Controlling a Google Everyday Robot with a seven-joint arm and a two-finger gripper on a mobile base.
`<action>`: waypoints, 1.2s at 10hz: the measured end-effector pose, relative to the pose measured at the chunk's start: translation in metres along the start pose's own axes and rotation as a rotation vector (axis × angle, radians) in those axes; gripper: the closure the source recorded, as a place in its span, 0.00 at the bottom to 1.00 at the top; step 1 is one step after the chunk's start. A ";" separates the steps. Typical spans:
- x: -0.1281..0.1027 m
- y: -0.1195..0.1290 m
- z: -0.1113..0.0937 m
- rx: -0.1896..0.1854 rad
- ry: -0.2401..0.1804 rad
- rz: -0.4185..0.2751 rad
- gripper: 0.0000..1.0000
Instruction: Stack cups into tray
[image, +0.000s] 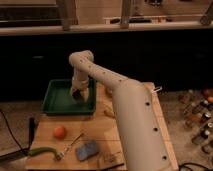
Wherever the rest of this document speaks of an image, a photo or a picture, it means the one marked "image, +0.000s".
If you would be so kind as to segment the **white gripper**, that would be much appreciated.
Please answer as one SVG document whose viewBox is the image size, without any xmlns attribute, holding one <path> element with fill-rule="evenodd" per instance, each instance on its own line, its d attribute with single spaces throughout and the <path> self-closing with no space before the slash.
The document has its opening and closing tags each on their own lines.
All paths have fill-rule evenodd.
<svg viewBox="0 0 213 171">
<path fill-rule="evenodd" d="M 83 71 L 75 69 L 73 71 L 70 89 L 70 93 L 72 94 L 73 98 L 75 100 L 82 99 L 83 96 L 81 94 L 81 91 L 86 90 L 88 88 L 88 85 L 89 85 L 88 75 Z"/>
</svg>

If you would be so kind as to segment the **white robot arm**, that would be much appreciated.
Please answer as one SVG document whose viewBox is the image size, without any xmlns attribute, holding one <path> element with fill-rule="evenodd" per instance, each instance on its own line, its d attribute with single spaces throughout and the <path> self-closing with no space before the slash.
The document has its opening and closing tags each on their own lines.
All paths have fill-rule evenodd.
<svg viewBox="0 0 213 171">
<path fill-rule="evenodd" d="M 112 105 L 128 171 L 173 171 L 154 113 L 152 92 L 131 79 L 93 63 L 89 50 L 69 56 L 73 67 L 71 94 L 84 90 L 88 77 L 112 92 Z"/>
</svg>

